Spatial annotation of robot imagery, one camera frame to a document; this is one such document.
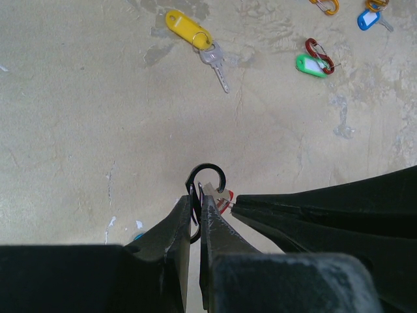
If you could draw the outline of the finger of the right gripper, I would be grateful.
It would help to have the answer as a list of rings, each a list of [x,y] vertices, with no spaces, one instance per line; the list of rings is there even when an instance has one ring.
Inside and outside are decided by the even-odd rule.
[[[292,194],[240,195],[235,213],[331,228],[411,228],[416,225],[416,167]]]
[[[231,212],[284,252],[343,253],[355,257],[370,272],[386,308],[393,312],[416,311],[416,240],[329,228],[280,213],[245,208]]]

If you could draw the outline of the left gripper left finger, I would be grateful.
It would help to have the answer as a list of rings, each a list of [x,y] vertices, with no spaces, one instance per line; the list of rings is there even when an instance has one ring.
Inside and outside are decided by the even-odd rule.
[[[190,198],[122,245],[4,245],[2,312],[184,312]]]

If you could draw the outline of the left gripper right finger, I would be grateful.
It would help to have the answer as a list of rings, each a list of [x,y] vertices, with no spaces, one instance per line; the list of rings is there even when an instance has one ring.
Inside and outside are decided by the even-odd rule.
[[[382,312],[370,274],[345,254],[265,254],[201,201],[199,285],[207,312]]]

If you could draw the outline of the teal carabiner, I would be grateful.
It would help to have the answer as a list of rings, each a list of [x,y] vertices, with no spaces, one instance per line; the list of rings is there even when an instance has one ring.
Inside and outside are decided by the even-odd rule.
[[[134,237],[134,241],[135,240],[138,240],[139,238],[141,238],[143,235],[144,235],[145,233],[139,233],[139,234],[137,234],[135,237]]]

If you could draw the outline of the red tag key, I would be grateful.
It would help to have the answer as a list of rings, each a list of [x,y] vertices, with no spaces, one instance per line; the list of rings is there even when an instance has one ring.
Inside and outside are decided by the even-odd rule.
[[[231,190],[225,188],[223,192],[219,192],[211,183],[207,183],[203,187],[203,192],[214,198],[216,207],[221,215],[224,214],[226,210],[231,209],[234,205],[234,193]]]

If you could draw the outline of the green tag key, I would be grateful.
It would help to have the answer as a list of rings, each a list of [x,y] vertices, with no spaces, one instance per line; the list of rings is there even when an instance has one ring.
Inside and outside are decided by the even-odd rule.
[[[300,54],[296,57],[296,69],[304,74],[309,74],[319,78],[325,78],[328,76],[324,72],[327,69],[328,63],[322,59],[312,57],[308,54]]]

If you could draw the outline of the red carabiner clip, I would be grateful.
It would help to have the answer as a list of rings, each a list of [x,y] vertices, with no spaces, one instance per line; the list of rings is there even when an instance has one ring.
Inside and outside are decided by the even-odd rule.
[[[330,75],[334,73],[335,68],[339,65],[336,65],[333,62],[333,60],[325,52],[324,48],[314,38],[308,38],[305,41],[305,47],[311,57],[324,63],[323,72],[325,74]]]

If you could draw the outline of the blue tag key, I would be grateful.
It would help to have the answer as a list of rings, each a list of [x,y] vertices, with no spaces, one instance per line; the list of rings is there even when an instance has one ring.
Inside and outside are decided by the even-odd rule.
[[[383,17],[381,12],[372,12],[369,9],[363,11],[357,18],[357,25],[360,30],[367,31],[375,24],[381,24],[389,32],[394,31],[394,27],[389,24]]]

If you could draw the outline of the orange carabiner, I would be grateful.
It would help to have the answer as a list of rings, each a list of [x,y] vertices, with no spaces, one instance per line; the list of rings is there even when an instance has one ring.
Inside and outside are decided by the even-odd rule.
[[[389,4],[389,0],[366,0],[366,7],[370,12],[381,12]]]
[[[338,0],[309,0],[310,3],[316,5],[327,16],[333,16],[339,11]]]

